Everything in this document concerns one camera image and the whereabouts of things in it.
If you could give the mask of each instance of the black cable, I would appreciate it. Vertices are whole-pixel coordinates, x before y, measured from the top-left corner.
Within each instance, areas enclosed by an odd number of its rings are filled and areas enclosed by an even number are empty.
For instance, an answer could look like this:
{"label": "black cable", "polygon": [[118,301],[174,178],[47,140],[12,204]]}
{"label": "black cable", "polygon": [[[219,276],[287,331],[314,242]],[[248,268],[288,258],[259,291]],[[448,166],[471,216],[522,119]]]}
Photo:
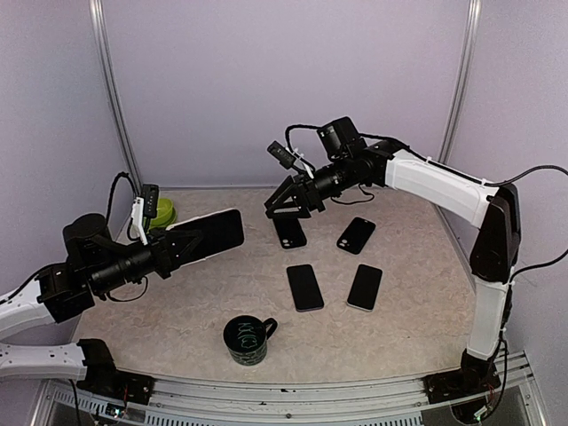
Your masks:
{"label": "black cable", "polygon": [[138,241],[136,238],[132,236],[131,230],[132,230],[132,219],[130,220],[128,226],[126,227],[126,238],[128,238],[130,241]]}
{"label": "black cable", "polygon": [[110,296],[110,292],[106,294],[106,297],[108,297],[108,300],[112,301],[112,302],[118,302],[121,304],[126,304],[128,302],[134,302],[135,300],[138,300],[140,297],[142,297],[143,295],[146,294],[146,291],[148,291],[148,277],[142,277],[145,282],[144,282],[144,290],[142,290],[142,293],[140,293],[140,295],[136,296],[136,297],[132,297],[131,299],[117,299],[116,297],[112,297]]}
{"label": "black cable", "polygon": [[130,177],[130,175],[128,173],[126,173],[125,171],[121,171],[119,174],[117,174],[114,177],[113,183],[110,185],[110,193],[108,194],[108,203],[106,205],[106,224],[108,225],[108,220],[110,219],[110,212],[113,208],[113,199],[114,199],[114,191],[116,190],[116,185],[118,184],[118,181],[121,179],[126,179],[128,180],[129,184],[130,184],[130,188],[132,188],[132,193],[134,194],[134,196],[138,196],[138,192],[136,191],[136,186],[134,185],[134,182],[132,181],[132,178]]}
{"label": "black cable", "polygon": [[532,167],[529,170],[524,171],[520,175],[513,177],[512,179],[504,180],[504,181],[496,183],[496,184],[495,183],[485,184],[485,186],[496,187],[496,186],[503,186],[503,185],[512,184],[513,182],[517,182],[518,179],[524,178],[526,175],[530,175],[531,173],[533,173],[534,171],[537,171],[537,170],[557,170],[557,171],[564,173],[566,176],[568,176],[568,170],[566,170],[564,167],[556,166],[554,164],[542,164],[541,166]]}
{"label": "black cable", "polygon": [[531,269],[540,269],[540,268],[548,268],[549,266],[552,266],[553,264],[557,264],[558,262],[560,262],[562,259],[564,259],[566,256],[568,256],[568,249],[559,257],[557,257],[556,259],[552,259],[548,262],[544,262],[542,264],[531,264],[530,266],[526,266],[525,268],[521,268],[518,271],[515,271],[513,273],[513,275],[511,275],[511,278],[509,281],[512,281],[515,279],[515,277],[519,274],[519,273],[523,273],[523,272],[527,272],[530,271]]}
{"label": "black cable", "polygon": [[375,199],[375,195],[373,193],[369,193],[365,191],[362,187],[362,184],[358,184],[359,190],[366,196],[370,196],[371,198],[367,198],[366,200],[356,200],[356,201],[340,201],[337,198],[331,197],[330,200],[335,204],[341,204],[342,206],[352,206],[355,204],[363,204],[364,202],[371,202]]}
{"label": "black cable", "polygon": [[[291,153],[294,152],[294,148],[292,147],[292,144],[290,143],[290,131],[292,131],[293,129],[317,130],[319,128],[320,127],[313,126],[311,124],[292,124],[291,126],[288,126],[286,128],[286,131],[284,131],[284,139],[286,139],[286,145],[288,146],[288,149],[290,150],[290,152]],[[303,162],[304,164],[306,164],[309,168],[311,168],[312,171],[316,170],[316,168],[313,166],[313,164],[311,164],[310,162],[308,162],[304,158],[300,158],[299,160],[301,162]]]}
{"label": "black cable", "polygon": [[503,370],[503,384],[501,386],[501,393],[499,394],[499,398],[497,399],[497,402],[491,408],[491,412],[488,415],[486,415],[483,419],[481,419],[481,422],[484,422],[485,420],[487,420],[489,417],[491,417],[495,413],[495,411],[497,411],[497,407],[501,403],[501,401],[503,399],[503,395],[505,394],[505,387],[507,386],[507,367],[508,367],[507,366],[507,359],[509,357],[509,345],[507,344],[507,340],[505,340],[502,335],[501,335],[501,342],[505,345],[505,364],[504,364],[505,369]]}
{"label": "black cable", "polygon": [[[491,187],[499,187],[499,186],[503,186],[503,185],[512,184],[513,182],[517,182],[519,179],[524,178],[526,175],[529,175],[529,174],[531,174],[531,173],[533,173],[534,171],[537,171],[537,170],[557,170],[557,171],[564,173],[566,176],[568,176],[568,170],[566,170],[563,167],[556,166],[554,164],[542,164],[541,166],[532,167],[532,168],[524,171],[520,175],[517,175],[517,176],[515,176],[511,179],[504,180],[504,181],[499,182],[499,183],[490,183],[490,184],[485,184],[485,185],[491,186]],[[549,266],[552,266],[553,264],[557,264],[562,259],[564,259],[566,256],[568,256],[568,249],[562,255],[560,255],[560,256],[552,259],[552,260],[549,260],[548,262],[543,262],[542,264],[531,264],[529,266],[526,266],[525,268],[521,268],[518,271],[515,271],[513,273],[513,275],[511,275],[510,281],[515,279],[515,277],[519,273],[527,272],[527,271],[530,271],[532,269],[547,268]]]}
{"label": "black cable", "polygon": [[42,266],[40,269],[38,269],[37,271],[35,271],[34,273],[32,273],[16,290],[14,290],[13,293],[11,293],[8,297],[6,297],[4,300],[0,300],[0,304],[6,304],[8,302],[10,302],[15,296],[17,296],[24,288],[26,288],[26,286],[32,282],[32,280],[40,274],[40,272],[43,272],[44,270],[46,270],[47,268],[51,268],[52,266],[54,266],[55,264],[47,264],[46,266]]}
{"label": "black cable", "polygon": [[81,412],[79,411],[79,398],[77,397],[77,388],[75,382],[69,379],[71,386],[73,387],[73,395],[75,396],[75,414],[77,416],[77,426],[82,426],[81,424]]}

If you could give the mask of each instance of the smartphone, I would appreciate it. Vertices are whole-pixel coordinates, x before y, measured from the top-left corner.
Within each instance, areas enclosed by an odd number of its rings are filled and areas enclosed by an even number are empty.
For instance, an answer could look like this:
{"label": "smartphone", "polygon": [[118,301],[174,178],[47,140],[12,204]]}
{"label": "smartphone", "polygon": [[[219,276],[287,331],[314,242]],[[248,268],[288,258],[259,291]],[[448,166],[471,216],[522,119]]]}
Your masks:
{"label": "smartphone", "polygon": [[170,225],[168,231],[201,231],[202,240],[189,252],[181,251],[181,264],[190,264],[240,246],[245,241],[241,213],[237,209],[222,210]]}
{"label": "smartphone", "polygon": [[298,219],[284,218],[273,219],[272,221],[283,249],[294,249],[307,244],[308,240],[305,238],[304,230]]}
{"label": "smartphone", "polygon": [[310,264],[289,266],[286,269],[294,305],[298,312],[316,311],[323,308],[323,297]]}
{"label": "smartphone", "polygon": [[337,247],[353,255],[358,255],[367,244],[375,228],[376,225],[373,222],[362,217],[355,217],[337,240]]}
{"label": "smartphone", "polygon": [[360,264],[347,297],[347,304],[371,312],[375,307],[382,277],[383,271],[380,269]]}

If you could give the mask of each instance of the purple wall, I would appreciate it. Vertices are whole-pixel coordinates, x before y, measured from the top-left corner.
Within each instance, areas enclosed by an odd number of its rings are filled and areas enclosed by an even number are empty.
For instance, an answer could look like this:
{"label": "purple wall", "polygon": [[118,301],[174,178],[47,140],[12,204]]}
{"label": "purple wall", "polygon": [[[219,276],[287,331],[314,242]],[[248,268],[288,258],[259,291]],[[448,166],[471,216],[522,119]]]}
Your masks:
{"label": "purple wall", "polygon": [[[568,3],[486,0],[450,164],[491,180],[529,167],[568,168]],[[518,182],[522,264],[547,261],[568,246],[568,181],[540,171]],[[475,238],[453,228],[469,251]],[[530,271],[515,286],[507,335],[525,349],[552,424],[568,419],[568,261]]]}
{"label": "purple wall", "polygon": [[[124,168],[92,33],[89,3],[17,0],[0,12],[0,294],[44,264],[65,260],[61,230],[104,212]],[[117,191],[117,231],[131,197]],[[74,323],[9,341],[68,342]],[[0,383],[0,423],[25,424],[36,382]]]}
{"label": "purple wall", "polygon": [[[266,153],[292,123],[350,115],[437,156],[467,1],[105,2],[125,120],[143,179],[274,185]],[[293,141],[323,165],[314,132]]]}

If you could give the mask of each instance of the marble tabletop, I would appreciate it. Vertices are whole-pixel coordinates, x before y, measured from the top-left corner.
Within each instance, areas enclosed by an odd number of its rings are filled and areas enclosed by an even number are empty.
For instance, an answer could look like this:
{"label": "marble tabletop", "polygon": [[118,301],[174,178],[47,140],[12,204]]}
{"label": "marble tabletop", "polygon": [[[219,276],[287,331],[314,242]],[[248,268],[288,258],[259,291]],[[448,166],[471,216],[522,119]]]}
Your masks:
{"label": "marble tabletop", "polygon": [[[302,220],[308,244],[285,250],[263,202],[271,189],[162,192],[178,220],[221,209],[241,211],[245,243],[204,262],[149,276],[136,302],[97,301],[75,333],[108,344],[119,368],[150,375],[242,383],[350,382],[457,367],[470,331],[475,297],[438,214],[411,194],[377,190],[374,201],[339,206]],[[350,191],[346,199],[356,199]],[[361,254],[335,242],[354,217],[376,223]],[[311,264],[325,308],[297,312],[286,268]],[[359,264],[383,270],[375,309],[346,305]],[[124,286],[115,297],[141,291]],[[235,363],[223,342],[231,318],[250,314],[279,326],[266,359]]]}

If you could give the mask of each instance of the black mug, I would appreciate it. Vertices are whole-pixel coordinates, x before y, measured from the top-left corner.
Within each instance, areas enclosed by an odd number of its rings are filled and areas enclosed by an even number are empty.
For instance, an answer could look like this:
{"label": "black mug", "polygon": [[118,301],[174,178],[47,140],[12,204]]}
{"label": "black mug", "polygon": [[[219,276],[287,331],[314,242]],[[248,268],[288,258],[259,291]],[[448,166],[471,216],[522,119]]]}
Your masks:
{"label": "black mug", "polygon": [[241,315],[227,323],[223,339],[235,361],[243,366],[254,366],[266,356],[266,341],[277,326],[274,318],[262,322],[250,315]]}

